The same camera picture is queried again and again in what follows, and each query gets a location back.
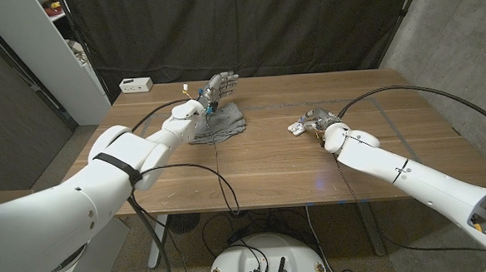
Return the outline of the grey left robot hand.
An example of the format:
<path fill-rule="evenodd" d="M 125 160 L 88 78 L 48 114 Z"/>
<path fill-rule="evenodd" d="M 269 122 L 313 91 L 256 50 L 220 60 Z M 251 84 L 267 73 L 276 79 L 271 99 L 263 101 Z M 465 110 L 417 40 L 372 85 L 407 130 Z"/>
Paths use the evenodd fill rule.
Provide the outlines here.
<path fill-rule="evenodd" d="M 216 111 L 222 98 L 236 91 L 239 76 L 233 71 L 217 73 L 199 90 L 196 100 L 202 104 L 205 112 Z"/>

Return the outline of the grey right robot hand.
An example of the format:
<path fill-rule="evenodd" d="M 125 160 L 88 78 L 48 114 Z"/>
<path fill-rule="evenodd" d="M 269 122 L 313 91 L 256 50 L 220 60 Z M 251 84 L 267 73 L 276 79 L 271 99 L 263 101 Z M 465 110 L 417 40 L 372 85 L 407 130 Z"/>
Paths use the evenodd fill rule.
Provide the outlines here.
<path fill-rule="evenodd" d="M 319 107 L 307 111 L 297 122 L 299 123 L 298 127 L 300 133 L 314 130 L 316 137 L 321 141 L 325 139 L 325 131 L 330 126 L 339 127 L 342 131 L 349 130 L 349 127 L 346 126 L 339 117 L 332 112 Z"/>

